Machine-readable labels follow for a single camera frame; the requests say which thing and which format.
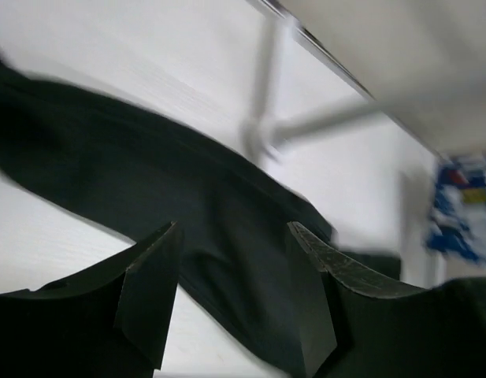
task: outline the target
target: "black object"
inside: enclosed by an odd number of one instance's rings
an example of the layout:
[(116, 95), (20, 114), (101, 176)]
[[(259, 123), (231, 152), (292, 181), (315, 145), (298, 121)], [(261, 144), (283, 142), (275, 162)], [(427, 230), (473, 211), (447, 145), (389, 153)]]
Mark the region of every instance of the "black object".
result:
[(134, 240), (178, 221), (187, 293), (251, 352), (301, 371), (286, 223), (300, 221), (325, 242), (332, 228), (246, 159), (152, 112), (29, 79), (0, 61), (0, 169)]
[(402, 259), (398, 255), (381, 250), (340, 249), (339, 252), (393, 280), (400, 280)]
[[(288, 255), (307, 256), (316, 269), (292, 264), (292, 275), (310, 274), (304, 306), (328, 306), (302, 321), (305, 376), (328, 378), (451, 378), (486, 374), (486, 278), (453, 280), (425, 290), (386, 277), (290, 223)], [(333, 328), (334, 342), (314, 338)], [(318, 369), (318, 351), (324, 362)]]
[(169, 224), (37, 291), (0, 295), (0, 377), (152, 377), (162, 363), (182, 242)]

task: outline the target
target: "white ceiling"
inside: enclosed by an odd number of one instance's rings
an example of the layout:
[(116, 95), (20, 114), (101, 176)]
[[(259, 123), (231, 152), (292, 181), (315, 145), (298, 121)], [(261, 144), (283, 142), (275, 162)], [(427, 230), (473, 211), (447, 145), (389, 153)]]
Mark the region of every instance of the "white ceiling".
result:
[[(375, 98), (486, 61), (486, 0), (280, 0)], [(436, 150), (486, 149), (486, 94), (395, 114)]]

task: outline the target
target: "dark cloth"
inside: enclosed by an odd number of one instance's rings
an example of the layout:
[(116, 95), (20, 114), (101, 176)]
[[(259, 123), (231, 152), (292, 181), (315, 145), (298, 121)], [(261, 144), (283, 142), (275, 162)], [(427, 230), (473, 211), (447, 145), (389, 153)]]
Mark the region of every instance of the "dark cloth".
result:
[(300, 373), (285, 225), (325, 242), (332, 228), (246, 159), (173, 120), (0, 60), (0, 169), (135, 241), (178, 221), (187, 293), (251, 352)]

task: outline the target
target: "blue poster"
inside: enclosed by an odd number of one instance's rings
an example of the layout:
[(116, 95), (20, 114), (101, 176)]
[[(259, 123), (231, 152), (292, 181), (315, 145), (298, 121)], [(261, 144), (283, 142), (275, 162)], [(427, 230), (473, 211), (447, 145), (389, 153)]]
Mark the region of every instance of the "blue poster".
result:
[(486, 155), (453, 157), (440, 165), (425, 245), (486, 265)]

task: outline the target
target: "colorful poster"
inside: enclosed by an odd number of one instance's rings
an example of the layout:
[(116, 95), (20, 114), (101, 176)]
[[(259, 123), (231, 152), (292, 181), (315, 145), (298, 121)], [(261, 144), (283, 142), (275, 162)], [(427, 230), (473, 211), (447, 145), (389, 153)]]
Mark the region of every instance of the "colorful poster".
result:
[(486, 155), (454, 157), (439, 167), (425, 244), (486, 265)]

